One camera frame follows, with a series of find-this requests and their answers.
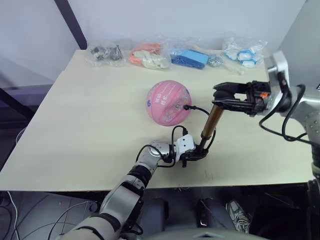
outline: pink plastic toy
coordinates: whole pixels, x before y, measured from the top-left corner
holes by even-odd
[[[181,83],[166,80],[154,85],[146,98],[146,111],[149,116],[163,126],[174,126],[183,122],[189,115],[184,105],[191,105],[191,97]]]

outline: pink ball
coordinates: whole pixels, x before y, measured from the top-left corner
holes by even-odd
[[[157,124],[174,126],[189,115],[190,111],[184,109],[186,104],[192,104],[188,89],[179,82],[166,80],[148,92],[146,111]]]

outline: white wall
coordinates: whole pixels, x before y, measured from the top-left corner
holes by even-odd
[[[225,31],[268,41],[276,50],[304,0],[69,0],[89,41],[141,39],[153,35],[213,40],[221,49]]]
[[[53,0],[0,1],[0,39],[1,88],[54,82],[78,49]]]
[[[308,0],[280,50],[289,65],[291,85],[304,83],[316,88],[320,83],[320,1]]]

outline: sneaker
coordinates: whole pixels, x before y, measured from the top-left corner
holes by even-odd
[[[236,200],[232,200],[225,205],[225,208],[233,221],[235,229],[248,234],[251,221],[239,203]]]

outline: shoe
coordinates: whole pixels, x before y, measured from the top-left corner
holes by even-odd
[[[235,229],[239,232],[249,233],[251,220],[246,216],[245,211],[236,200],[232,200],[225,205]]]

